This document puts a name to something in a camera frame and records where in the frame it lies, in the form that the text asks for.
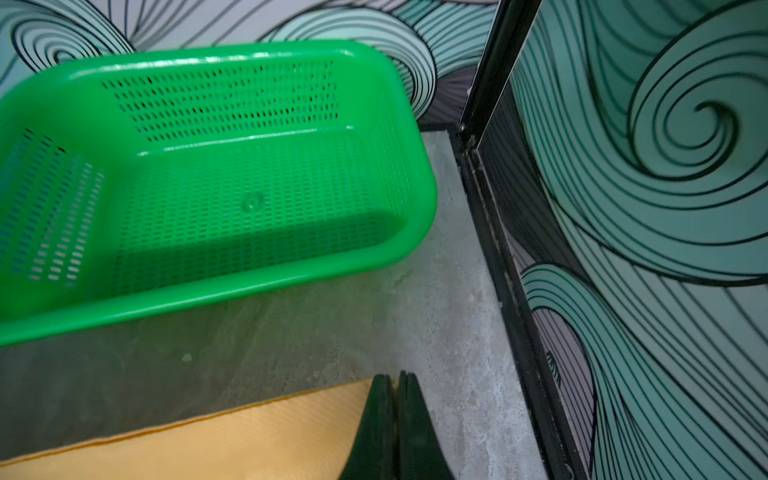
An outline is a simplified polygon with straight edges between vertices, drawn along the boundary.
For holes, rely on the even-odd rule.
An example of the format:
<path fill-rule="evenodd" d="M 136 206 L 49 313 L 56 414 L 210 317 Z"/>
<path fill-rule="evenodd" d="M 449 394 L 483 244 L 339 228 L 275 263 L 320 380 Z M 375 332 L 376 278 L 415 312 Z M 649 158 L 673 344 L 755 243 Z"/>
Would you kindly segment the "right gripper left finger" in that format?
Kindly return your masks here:
<path fill-rule="evenodd" d="M 389 375 L 371 383 L 357 434 L 341 480 L 389 480 L 395 466 L 395 395 Z"/>

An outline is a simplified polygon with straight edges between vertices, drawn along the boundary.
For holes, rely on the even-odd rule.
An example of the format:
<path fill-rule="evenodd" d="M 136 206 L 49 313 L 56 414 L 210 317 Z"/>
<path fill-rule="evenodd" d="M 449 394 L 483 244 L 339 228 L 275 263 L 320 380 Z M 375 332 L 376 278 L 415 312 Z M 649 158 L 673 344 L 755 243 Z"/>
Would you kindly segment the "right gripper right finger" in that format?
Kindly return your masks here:
<path fill-rule="evenodd" d="M 401 371 L 397 387 L 398 479 L 453 480 L 422 389 L 414 373 Z"/>

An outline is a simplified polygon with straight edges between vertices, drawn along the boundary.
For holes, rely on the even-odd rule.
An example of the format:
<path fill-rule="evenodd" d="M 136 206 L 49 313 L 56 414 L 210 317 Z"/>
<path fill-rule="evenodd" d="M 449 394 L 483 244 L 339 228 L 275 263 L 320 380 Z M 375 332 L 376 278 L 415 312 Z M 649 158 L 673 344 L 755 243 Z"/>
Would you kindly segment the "yellow pillowcase with print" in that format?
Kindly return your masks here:
<path fill-rule="evenodd" d="M 336 479 L 369 380 L 7 460 L 4 479 Z"/>

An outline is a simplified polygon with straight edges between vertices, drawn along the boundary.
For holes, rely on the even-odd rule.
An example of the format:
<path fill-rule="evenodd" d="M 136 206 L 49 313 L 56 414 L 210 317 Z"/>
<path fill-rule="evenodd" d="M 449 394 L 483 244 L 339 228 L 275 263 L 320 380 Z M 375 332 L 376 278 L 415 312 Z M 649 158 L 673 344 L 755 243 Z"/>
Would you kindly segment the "green plastic basket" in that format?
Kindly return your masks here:
<path fill-rule="evenodd" d="M 58 65 L 1 100 L 1 341 L 382 268 L 436 207 L 400 75 L 372 47 Z"/>

